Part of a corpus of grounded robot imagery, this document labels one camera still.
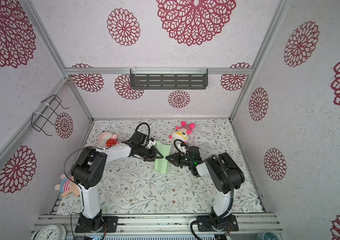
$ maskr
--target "white clock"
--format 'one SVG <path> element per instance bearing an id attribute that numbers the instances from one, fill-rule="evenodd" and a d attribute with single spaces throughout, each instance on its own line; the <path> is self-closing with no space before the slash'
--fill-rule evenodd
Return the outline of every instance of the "white clock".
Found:
<path id="1" fill-rule="evenodd" d="M 67 235 L 66 228 L 63 225 L 48 225 L 42 230 L 35 232 L 31 240 L 65 240 Z"/>

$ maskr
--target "plush toy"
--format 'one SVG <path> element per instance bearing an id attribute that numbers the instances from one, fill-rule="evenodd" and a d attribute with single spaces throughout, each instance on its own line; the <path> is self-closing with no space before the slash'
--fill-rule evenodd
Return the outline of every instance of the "plush toy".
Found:
<path id="1" fill-rule="evenodd" d="M 181 122 L 182 127 L 176 127 L 173 133 L 169 136 L 170 139 L 179 139 L 186 143 L 189 139 L 189 134 L 191 134 L 195 128 L 195 123 L 187 124 L 186 122 Z"/>
<path id="2" fill-rule="evenodd" d="M 60 179 L 60 184 L 55 185 L 55 190 L 59 190 L 62 193 L 62 197 L 65 197 L 70 193 L 73 193 L 76 197 L 80 195 L 78 186 L 72 181 L 68 180 L 64 174 L 60 176 Z"/>
<path id="3" fill-rule="evenodd" d="M 98 136 L 98 144 L 103 147 L 111 147 L 117 145 L 120 141 L 116 140 L 116 134 L 112 134 L 111 132 L 102 132 Z"/>

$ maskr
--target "clock face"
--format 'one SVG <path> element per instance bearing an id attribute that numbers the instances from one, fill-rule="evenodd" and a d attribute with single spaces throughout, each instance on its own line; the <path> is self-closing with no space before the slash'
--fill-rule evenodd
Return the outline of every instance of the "clock face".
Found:
<path id="1" fill-rule="evenodd" d="M 50 225 L 40 230 L 35 240 L 57 240 L 58 237 L 59 228 L 55 225 Z"/>

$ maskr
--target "pink plush toy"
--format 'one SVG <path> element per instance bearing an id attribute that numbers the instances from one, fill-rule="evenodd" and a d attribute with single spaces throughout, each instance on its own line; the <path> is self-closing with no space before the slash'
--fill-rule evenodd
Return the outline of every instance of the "pink plush toy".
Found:
<path id="1" fill-rule="evenodd" d="M 176 127 L 173 133 L 169 136 L 170 139 L 179 139 L 186 143 L 189 139 L 189 134 L 195 128 L 195 123 L 187 124 L 186 122 L 181 122 L 182 127 Z"/>
<path id="2" fill-rule="evenodd" d="M 116 134 L 112 134 L 111 132 L 102 132 L 98 136 L 98 144 L 103 147 L 111 147 L 117 145 L 120 141 L 116 140 Z"/>

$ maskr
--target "green paper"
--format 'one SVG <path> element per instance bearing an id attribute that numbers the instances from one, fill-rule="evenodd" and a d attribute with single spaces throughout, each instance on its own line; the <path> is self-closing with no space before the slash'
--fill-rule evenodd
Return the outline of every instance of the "green paper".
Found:
<path id="1" fill-rule="evenodd" d="M 155 148 L 163 155 L 163 158 L 155 160 L 154 169 L 161 173 L 167 173 L 169 171 L 169 165 L 166 157 L 170 155 L 171 145 L 164 145 L 157 141 Z"/>

